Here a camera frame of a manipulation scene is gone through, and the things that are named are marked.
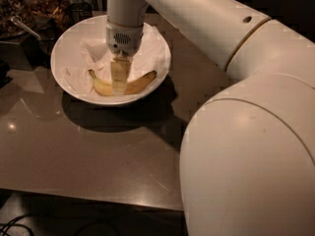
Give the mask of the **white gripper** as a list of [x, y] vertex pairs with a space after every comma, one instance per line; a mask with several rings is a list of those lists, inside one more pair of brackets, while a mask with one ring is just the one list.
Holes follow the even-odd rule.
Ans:
[[140, 49], [144, 26], [135, 28], [122, 27], [106, 22], [106, 44], [115, 56], [110, 61], [112, 90], [114, 95], [123, 95], [127, 88], [131, 61]]

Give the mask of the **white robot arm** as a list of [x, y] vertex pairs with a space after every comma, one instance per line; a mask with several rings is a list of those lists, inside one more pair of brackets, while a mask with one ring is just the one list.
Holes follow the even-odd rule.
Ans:
[[107, 0], [107, 42], [134, 54], [147, 7], [232, 79], [180, 151], [189, 236], [315, 236], [315, 44], [235, 0]]

